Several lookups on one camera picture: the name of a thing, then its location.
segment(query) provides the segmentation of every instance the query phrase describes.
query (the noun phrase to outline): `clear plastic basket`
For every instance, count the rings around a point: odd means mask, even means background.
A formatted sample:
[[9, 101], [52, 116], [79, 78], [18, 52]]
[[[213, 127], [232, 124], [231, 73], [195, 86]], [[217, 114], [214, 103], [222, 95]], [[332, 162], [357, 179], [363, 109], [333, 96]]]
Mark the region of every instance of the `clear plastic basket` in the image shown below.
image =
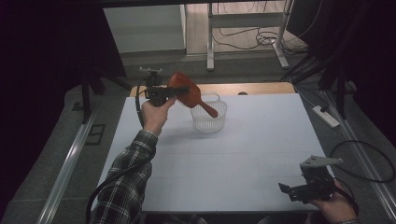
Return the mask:
[[217, 118], [212, 118], [207, 112], [200, 106], [196, 106], [191, 109], [192, 121], [194, 128], [202, 133], [216, 133], [224, 127], [225, 116], [227, 113], [227, 104], [220, 100], [220, 96], [215, 92], [208, 92], [204, 95], [216, 95], [218, 99], [216, 101], [204, 101], [206, 104], [212, 106], [219, 113]]

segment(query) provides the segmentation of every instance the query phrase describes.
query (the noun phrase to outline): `white table surface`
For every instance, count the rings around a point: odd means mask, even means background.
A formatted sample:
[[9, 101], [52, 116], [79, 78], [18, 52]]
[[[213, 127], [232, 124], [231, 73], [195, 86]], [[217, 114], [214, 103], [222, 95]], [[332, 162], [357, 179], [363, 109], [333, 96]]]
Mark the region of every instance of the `white table surface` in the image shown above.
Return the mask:
[[[300, 162], [311, 155], [324, 157], [299, 94], [221, 100], [228, 109], [218, 133], [199, 133], [189, 108], [171, 107], [152, 160], [143, 212], [316, 210], [291, 202], [278, 186], [304, 185]], [[128, 97], [99, 184], [140, 129], [134, 98]]]

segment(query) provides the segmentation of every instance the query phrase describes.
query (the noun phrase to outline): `orange hairbrush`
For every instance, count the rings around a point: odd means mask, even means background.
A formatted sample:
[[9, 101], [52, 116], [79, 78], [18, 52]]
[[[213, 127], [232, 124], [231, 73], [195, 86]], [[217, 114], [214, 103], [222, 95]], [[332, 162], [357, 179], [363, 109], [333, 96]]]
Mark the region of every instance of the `orange hairbrush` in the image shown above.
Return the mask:
[[177, 94], [177, 99], [186, 107], [194, 108], [200, 105], [212, 118], [216, 118], [219, 113], [216, 109], [202, 101], [201, 90], [186, 75], [175, 72], [168, 81], [168, 87], [189, 87], [189, 93]]

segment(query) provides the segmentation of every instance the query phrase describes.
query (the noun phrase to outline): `power strip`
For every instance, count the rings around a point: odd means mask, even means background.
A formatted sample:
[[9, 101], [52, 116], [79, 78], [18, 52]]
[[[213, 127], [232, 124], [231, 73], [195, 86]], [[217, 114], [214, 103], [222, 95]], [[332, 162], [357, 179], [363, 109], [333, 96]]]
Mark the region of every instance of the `power strip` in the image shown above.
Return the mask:
[[329, 113], [327, 113], [326, 111], [321, 112], [320, 109], [321, 109], [320, 105], [317, 105], [314, 108], [312, 108], [315, 114], [317, 114], [321, 119], [323, 119], [327, 124], [329, 124], [330, 127], [334, 128], [340, 125], [340, 123], [336, 119], [334, 119]]

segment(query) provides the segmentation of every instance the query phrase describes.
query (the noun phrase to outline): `gray carpet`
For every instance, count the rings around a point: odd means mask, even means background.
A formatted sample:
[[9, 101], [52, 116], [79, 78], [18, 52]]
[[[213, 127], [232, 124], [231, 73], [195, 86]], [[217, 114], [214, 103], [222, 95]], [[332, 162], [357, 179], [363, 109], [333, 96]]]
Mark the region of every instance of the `gray carpet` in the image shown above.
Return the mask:
[[[302, 57], [288, 56], [288, 62], [293, 66]], [[140, 66], [144, 68], [150, 67], [152, 69], [161, 68], [163, 70], [164, 83], [174, 71], [185, 72], [196, 83], [267, 82], [279, 80], [285, 73], [285, 70], [280, 68], [277, 58], [272, 52], [233, 56], [217, 55], [214, 72], [207, 72], [205, 70], [206, 61], [202, 56], [191, 56], [188, 58], [156, 58], [154, 56], [129, 58], [124, 59], [124, 64], [128, 77], [122, 78], [122, 80], [133, 86], [137, 84], [137, 81], [141, 77], [148, 75], [139, 72]], [[314, 105], [324, 106], [325, 103], [312, 93], [312, 91], [318, 93], [318, 79], [319, 75], [301, 83], [301, 86], [311, 91], [299, 90]], [[107, 79], [103, 79], [103, 82], [106, 85], [105, 95], [97, 96], [92, 94], [92, 104], [99, 105], [94, 125], [106, 125], [103, 137], [101, 139], [98, 139], [96, 135], [88, 137], [88, 143], [95, 143], [99, 140], [100, 143], [98, 145], [86, 144], [82, 149], [74, 173], [71, 176], [52, 223], [84, 223], [86, 202], [95, 189], [102, 173], [106, 155], [118, 125], [123, 102], [125, 97], [129, 95], [127, 90]], [[50, 190], [82, 122], [82, 111], [73, 111], [75, 103], [80, 102], [80, 87], [76, 87], [66, 94], [64, 111], [35, 166], [22, 183], [13, 200], [8, 204], [7, 211], [2, 220], [3, 224], [35, 223], [38, 220], [38, 216], [50, 194]], [[340, 128], [332, 129], [316, 116], [311, 110], [311, 104], [304, 101], [304, 105], [317, 133], [319, 142], [324, 152], [328, 155], [335, 145], [347, 139]], [[379, 147], [392, 161], [396, 161], [395, 148], [360, 111], [359, 106], [353, 101], [352, 93], [346, 95], [346, 117], [359, 140]], [[349, 146], [342, 146], [335, 153], [335, 156], [341, 157], [346, 161], [344, 166], [347, 169], [362, 174], [361, 168], [354, 159], [354, 156], [350, 153]], [[388, 176], [389, 167], [384, 160], [377, 153], [372, 152], [370, 148], [367, 148], [367, 152], [373, 160], [376, 169], [381, 172], [381, 175]], [[369, 182], [347, 175], [336, 168], [333, 168], [333, 171], [336, 177], [347, 182], [352, 188], [361, 208], [361, 223], [389, 223], [388, 215]], [[395, 181], [388, 184], [388, 186], [392, 192], [396, 192]], [[207, 218], [210, 220], [209, 223], [230, 223], [224, 216]], [[243, 215], [233, 218], [235, 220], [241, 220], [238, 223], [257, 223], [258, 215]], [[155, 218], [148, 218], [148, 220], [151, 220], [151, 223], [155, 222]]]

